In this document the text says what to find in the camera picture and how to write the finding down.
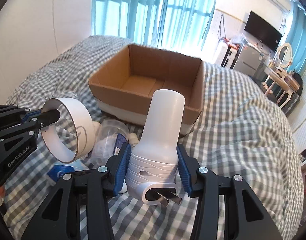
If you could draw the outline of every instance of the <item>cable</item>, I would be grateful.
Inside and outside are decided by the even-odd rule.
[[[282,25],[282,27],[284,28],[284,33],[283,33],[283,35],[282,35],[282,37],[283,37],[283,36],[285,35],[285,32],[286,32],[286,30],[285,30],[286,25],[285,25],[285,24],[283,24],[283,25]]]
[[[272,52],[272,49],[270,49],[270,52],[268,53],[268,54],[266,54],[266,53],[264,53],[263,51],[261,51],[264,55],[266,55],[266,57],[268,56],[268,55],[270,55],[271,54],[271,52]]]
[[[282,16],[282,22],[281,22],[281,26],[280,26],[280,28],[278,29],[278,31],[281,30],[282,24],[283,24],[283,22],[284,22],[284,12],[282,12],[282,14],[283,14],[283,16]]]
[[[259,67],[262,67],[262,66],[265,64],[266,59],[267,59],[267,58],[268,58],[268,56],[271,54],[271,51],[272,51],[272,50],[270,50],[270,53],[269,53],[269,54],[265,54],[265,53],[263,53],[263,54],[265,54],[265,55],[266,55],[266,57],[265,57],[265,59],[262,59],[262,64],[260,64],[260,65],[259,65]]]
[[[222,37],[222,29],[221,29],[222,20],[223,20],[224,37]],[[223,14],[221,14],[219,30],[217,31],[217,37],[219,38],[219,41],[220,41],[222,38],[226,38],[225,24],[224,24],[224,15],[223,15]]]

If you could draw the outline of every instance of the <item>oval mirror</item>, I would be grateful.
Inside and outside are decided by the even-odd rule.
[[[277,51],[277,57],[281,61],[280,67],[286,68],[292,64],[292,47],[289,43],[284,43]]]

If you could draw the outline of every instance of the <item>refrigerator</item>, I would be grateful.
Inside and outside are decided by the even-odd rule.
[[[242,43],[231,69],[242,72],[245,75],[253,77],[258,70],[263,55],[257,49],[247,43]]]

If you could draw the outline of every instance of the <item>white plastic part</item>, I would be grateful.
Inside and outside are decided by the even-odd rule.
[[[131,149],[133,149],[139,143],[136,133],[129,133],[129,144]]]
[[[123,181],[123,186],[122,186],[122,189],[121,191],[119,192],[119,194],[123,194],[127,192],[127,186],[126,186],[126,183],[125,183],[125,180]]]
[[[148,205],[151,188],[175,188],[177,141],[185,98],[172,90],[154,92],[140,142],[133,148],[125,177],[128,193]]]
[[[101,130],[101,124],[99,122],[93,121],[94,135],[97,136],[98,132]]]

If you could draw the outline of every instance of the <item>blue label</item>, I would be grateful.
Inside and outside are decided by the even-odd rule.
[[[57,182],[65,173],[74,172],[74,168],[67,165],[54,165],[47,173],[49,177]]]
[[[126,138],[122,134],[118,133],[113,149],[113,155],[118,155],[118,152],[122,147],[122,144],[125,142],[127,142]]]

